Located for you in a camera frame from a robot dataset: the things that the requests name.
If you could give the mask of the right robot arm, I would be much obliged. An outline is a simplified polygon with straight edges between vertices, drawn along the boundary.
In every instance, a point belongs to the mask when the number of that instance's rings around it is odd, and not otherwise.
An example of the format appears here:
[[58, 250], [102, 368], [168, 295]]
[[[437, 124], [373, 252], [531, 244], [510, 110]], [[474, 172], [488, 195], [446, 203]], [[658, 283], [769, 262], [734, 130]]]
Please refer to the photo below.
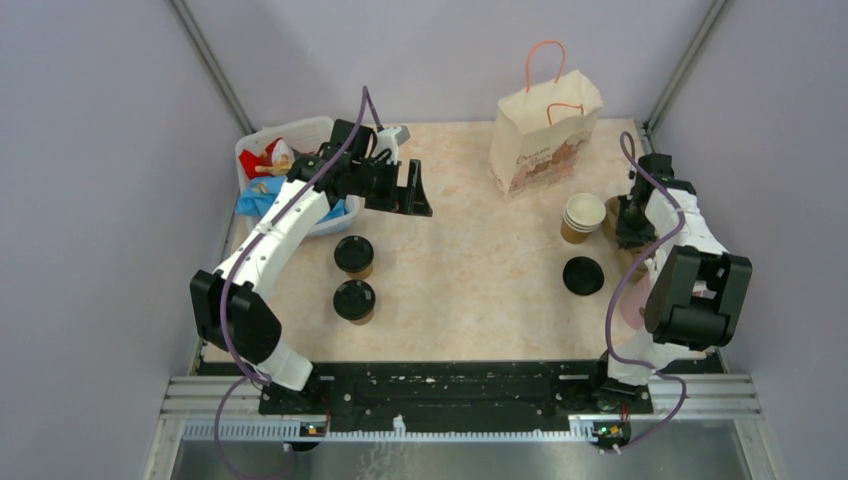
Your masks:
[[678, 180], [672, 158], [648, 154], [629, 176], [629, 194], [614, 200], [608, 227], [618, 249], [631, 255], [639, 306], [624, 304], [642, 324], [614, 355], [607, 371], [586, 385], [589, 404], [612, 412], [626, 386], [647, 384], [654, 372], [732, 339], [753, 274], [751, 261], [730, 253], [701, 215], [696, 190]]

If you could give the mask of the brown paper cup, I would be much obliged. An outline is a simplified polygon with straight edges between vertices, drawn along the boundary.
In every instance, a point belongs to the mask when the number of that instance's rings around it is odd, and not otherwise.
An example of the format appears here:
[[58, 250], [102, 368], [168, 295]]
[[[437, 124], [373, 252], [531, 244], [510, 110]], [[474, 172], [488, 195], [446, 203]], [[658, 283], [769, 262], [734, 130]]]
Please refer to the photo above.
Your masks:
[[362, 316], [361, 318], [350, 320], [349, 323], [352, 324], [352, 325], [355, 325], [355, 326], [363, 326], [363, 325], [368, 324], [374, 318], [374, 315], [375, 315], [375, 310], [372, 309], [371, 311], [369, 311], [366, 315]]
[[373, 262], [370, 261], [367, 264], [362, 264], [360, 266], [352, 267], [351, 269], [347, 269], [345, 273], [348, 275], [350, 279], [353, 280], [366, 280], [369, 278], [374, 270]]

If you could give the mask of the paper takeout bag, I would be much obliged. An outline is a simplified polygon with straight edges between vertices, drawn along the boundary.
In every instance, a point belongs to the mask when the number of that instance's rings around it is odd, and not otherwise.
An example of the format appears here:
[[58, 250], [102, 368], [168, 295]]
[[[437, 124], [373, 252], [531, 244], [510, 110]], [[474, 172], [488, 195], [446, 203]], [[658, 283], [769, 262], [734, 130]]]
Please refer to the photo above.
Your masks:
[[[532, 80], [531, 62], [545, 45], [560, 50], [556, 76]], [[497, 102], [489, 177], [507, 200], [553, 186], [577, 170], [604, 107], [600, 90], [579, 70], [565, 71], [566, 49], [557, 40], [535, 44], [525, 59], [525, 85]]]

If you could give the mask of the black lid stack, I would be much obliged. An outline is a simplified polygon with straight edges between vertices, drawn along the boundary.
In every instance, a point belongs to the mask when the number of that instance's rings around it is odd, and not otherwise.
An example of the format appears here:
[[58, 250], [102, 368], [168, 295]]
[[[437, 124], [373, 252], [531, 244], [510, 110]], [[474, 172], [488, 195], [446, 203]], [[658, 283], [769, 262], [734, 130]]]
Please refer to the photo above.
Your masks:
[[564, 265], [562, 280], [572, 293], [588, 296], [598, 292], [604, 285], [605, 276], [598, 262], [578, 256], [569, 259]]

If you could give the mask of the stack of paper cups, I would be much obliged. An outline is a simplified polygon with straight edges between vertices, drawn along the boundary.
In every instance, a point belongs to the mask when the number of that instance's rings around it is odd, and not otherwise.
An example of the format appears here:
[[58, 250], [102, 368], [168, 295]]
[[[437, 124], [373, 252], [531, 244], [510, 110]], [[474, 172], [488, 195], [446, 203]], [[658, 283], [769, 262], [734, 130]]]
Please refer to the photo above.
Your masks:
[[605, 218], [606, 207], [596, 195], [577, 193], [564, 206], [560, 235], [570, 244], [583, 243], [600, 228]]

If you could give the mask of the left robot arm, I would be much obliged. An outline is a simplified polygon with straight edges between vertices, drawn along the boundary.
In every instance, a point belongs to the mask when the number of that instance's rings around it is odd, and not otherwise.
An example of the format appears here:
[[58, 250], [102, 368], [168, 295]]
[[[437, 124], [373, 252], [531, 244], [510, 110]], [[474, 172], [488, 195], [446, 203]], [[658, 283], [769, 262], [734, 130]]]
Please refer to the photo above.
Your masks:
[[297, 247], [338, 200], [359, 197], [366, 209], [432, 215], [419, 160], [407, 162], [407, 181], [398, 183], [399, 148], [409, 137], [405, 126], [374, 130], [335, 121], [328, 141], [311, 152], [295, 151], [281, 191], [237, 251], [190, 281], [200, 338], [254, 369], [260, 382], [283, 387], [283, 401], [297, 413], [317, 407], [321, 388], [311, 380], [312, 363], [285, 342], [266, 302], [270, 291]]

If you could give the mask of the black cup lid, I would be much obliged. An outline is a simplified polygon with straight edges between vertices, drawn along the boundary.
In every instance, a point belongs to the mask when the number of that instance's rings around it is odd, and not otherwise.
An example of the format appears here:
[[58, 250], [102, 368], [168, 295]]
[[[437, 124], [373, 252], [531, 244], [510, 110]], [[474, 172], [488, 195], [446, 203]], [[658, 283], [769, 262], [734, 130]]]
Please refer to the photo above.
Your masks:
[[376, 306], [374, 289], [363, 280], [348, 280], [334, 292], [334, 311], [344, 320], [361, 318]]
[[344, 272], [352, 267], [373, 262], [374, 257], [375, 251], [371, 242], [359, 235], [342, 238], [333, 253], [336, 266]]

